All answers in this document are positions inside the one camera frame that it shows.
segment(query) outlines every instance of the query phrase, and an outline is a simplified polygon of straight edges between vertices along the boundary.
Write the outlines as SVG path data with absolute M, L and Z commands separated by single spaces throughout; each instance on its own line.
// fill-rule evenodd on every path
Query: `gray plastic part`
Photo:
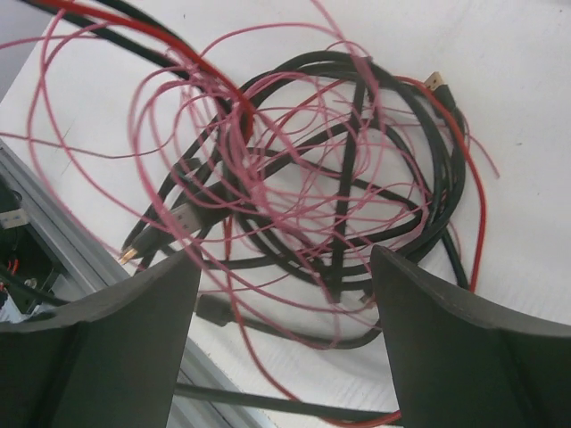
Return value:
M 22 195 L 30 224 L 65 268 L 54 290 L 58 296 L 79 299 L 116 284 L 128 274 L 112 256 L 70 220 L 38 183 L 33 173 L 0 140 L 0 175 Z M 236 391 L 236 387 L 192 342 L 179 373 L 181 382 Z M 275 428 L 261 412 L 175 397 L 168 428 Z

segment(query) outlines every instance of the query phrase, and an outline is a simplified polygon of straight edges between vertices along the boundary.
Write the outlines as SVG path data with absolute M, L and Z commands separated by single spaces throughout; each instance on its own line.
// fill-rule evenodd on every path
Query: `red cable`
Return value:
M 12 268 L 12 275 L 14 275 L 18 271 L 18 267 L 20 266 L 20 261 L 16 259 L 14 261 L 14 266 Z
M 462 131 L 458 127 L 456 120 L 452 117 L 449 111 L 447 111 L 442 104 L 434 97 L 433 93 L 426 88 L 425 84 L 415 80 L 414 78 L 405 78 L 405 77 L 398 77 L 398 79 L 402 82 L 410 83 L 414 85 L 422 92 L 422 94 L 430 101 L 430 103 L 444 116 L 446 122 L 450 125 L 451 131 L 454 134 L 454 138 L 458 141 L 458 146 L 460 150 L 464 153 L 464 157 L 466 158 L 466 162 L 472 172 L 472 176 L 474 177 L 474 181 L 476 182 L 476 188 L 478 191 L 478 198 L 480 200 L 480 225 L 478 227 L 478 237 L 476 242 L 476 253 L 474 255 L 474 266 L 472 267 L 472 276 L 470 278 L 470 291 L 476 292 L 476 285 L 478 282 L 478 274 L 480 273 L 480 263 L 482 260 L 482 252 L 484 249 L 484 238 L 485 238 L 485 223 L 487 217 L 487 208 L 486 208 L 486 200 L 485 200 L 485 192 L 484 192 L 484 184 L 482 183 L 482 178 L 478 174 L 476 164 L 472 159 L 472 155 L 470 154 L 470 150 L 468 145 L 464 141 L 464 136 L 462 135 Z
M 480 178 L 480 176 L 478 174 L 476 164 L 474 163 L 474 160 L 471 157 L 468 146 L 466 145 L 466 143 L 464 141 L 464 136 L 462 135 L 462 132 L 460 131 L 460 129 L 458 127 L 458 124 L 456 123 L 454 118 L 451 116 L 451 114 L 440 104 L 440 102 L 434 97 L 432 92 L 430 92 L 425 87 L 424 83 L 422 83 L 418 80 L 412 79 L 412 78 L 405 78 L 405 77 L 401 77 L 401 78 L 399 78 L 399 80 L 416 86 L 423 93 L 423 95 L 426 97 L 426 99 L 428 99 L 428 101 L 430 101 L 430 103 L 444 116 L 446 121 L 451 126 L 451 131 L 454 134 L 454 138 L 458 141 L 459 148 L 464 153 L 464 156 L 466 158 L 466 162 L 468 163 L 470 171 L 472 172 L 472 175 L 474 176 L 474 180 L 476 181 L 478 197 L 480 200 L 480 224 L 479 224 L 479 228 L 478 228 L 478 238 L 477 238 L 477 243 L 476 243 L 476 255 L 474 257 L 474 266 L 472 269 L 472 276 L 470 279 L 470 291 L 474 292 L 476 290 L 478 272 L 479 272 L 480 262 L 481 262 L 481 258 L 482 258 L 482 251 L 484 248 L 485 223 L 486 223 L 486 200 L 485 200 L 484 185 L 482 183 L 482 179 Z M 226 243 L 227 243 L 227 245 L 226 245 L 226 257 L 227 257 L 227 259 L 229 259 L 230 252 L 231 252 L 231 242 L 232 242 L 232 240 L 230 239 L 231 238 L 231 229 L 229 229 L 228 227 L 224 227 L 224 236 L 225 236 L 225 238 L 227 238 L 226 239 Z M 244 344 L 246 345 L 246 348 L 248 349 L 248 352 L 250 353 L 250 355 L 252 357 L 254 365 L 256 365 L 256 367 L 258 368 L 260 373 L 278 391 L 280 391 L 281 393 L 286 395 L 290 400 L 299 401 L 299 399 L 297 397 L 295 397 L 288 389 L 286 389 L 286 387 L 284 387 L 281 383 L 279 383 L 268 372 L 266 367 L 264 367 L 264 365 L 261 363 L 260 359 L 256 355 L 255 349 L 253 348 L 252 343 L 250 342 L 250 338 L 248 337 L 248 333 L 245 329 L 244 319 L 242 318 L 242 315 L 239 311 L 239 308 L 238 308 L 237 303 L 236 303 L 236 299 L 233 296 L 234 292 L 232 291 L 230 278 L 228 278 L 228 285 L 229 285 L 228 289 L 230 290 L 229 293 L 231 294 L 232 307 L 233 307 L 233 310 L 236 314 L 236 322 L 238 323 L 238 326 L 240 327 L 240 333 L 244 339 Z M 394 422 L 400 418 L 401 418 L 401 411 L 397 410 L 396 412 L 390 414 L 389 416 L 384 416 L 384 417 L 380 417 L 380 418 L 375 419 L 375 420 L 360 422 L 360 423 L 344 423 L 344 422 L 338 422 L 338 421 L 329 420 L 329 419 L 323 419 L 323 420 L 325 422 L 328 422 L 334 426 L 338 426 L 341 428 L 374 428 L 374 427 L 378 427 L 380 425 L 389 424 L 389 423 Z
M 130 29 L 145 33 L 148 36 L 155 37 L 163 41 L 171 48 L 177 49 L 183 55 L 187 56 L 190 60 L 195 62 L 203 71 L 211 74 L 215 78 L 218 78 L 237 97 L 246 113 L 244 140 L 248 141 L 252 137 L 254 108 L 252 103 L 250 103 L 250 100 L 244 96 L 242 91 L 240 91 L 240 89 L 238 89 L 229 78 L 227 78 L 221 71 L 216 69 L 216 67 L 211 65 L 209 62 L 205 61 L 198 53 L 196 53 L 190 46 L 186 45 L 182 40 L 168 33 L 165 33 L 161 29 L 157 29 L 143 22 L 123 18 L 121 16 L 95 9 L 84 4 L 72 3 L 69 0 L 37 0 L 36 3 L 51 5 L 66 11 L 92 16 L 94 18 L 99 18 L 101 20 L 109 21 L 124 27 L 129 27 Z

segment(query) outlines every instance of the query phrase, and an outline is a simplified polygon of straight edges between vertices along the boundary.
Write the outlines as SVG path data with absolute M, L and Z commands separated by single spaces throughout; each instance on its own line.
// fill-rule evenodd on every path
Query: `black cable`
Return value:
M 293 413 L 296 415 L 315 416 L 327 419 L 335 419 L 345 422 L 366 422 L 380 417 L 389 416 L 390 413 L 374 412 L 369 410 L 353 410 L 349 408 L 330 407 L 320 404 L 291 401 L 288 399 L 276 399 L 261 395 L 245 394 L 243 392 L 213 390 L 202 386 L 177 383 L 175 395 L 188 399 L 198 399 L 213 403 L 228 404 L 229 406 L 255 407 L 273 410 L 276 412 Z
M 48 292 L 28 287 L 18 276 L 13 275 L 2 265 L 0 265 L 0 280 L 4 282 L 4 286 L 10 293 L 21 294 L 27 298 L 42 301 L 55 307 L 69 303 L 67 300 L 59 299 Z

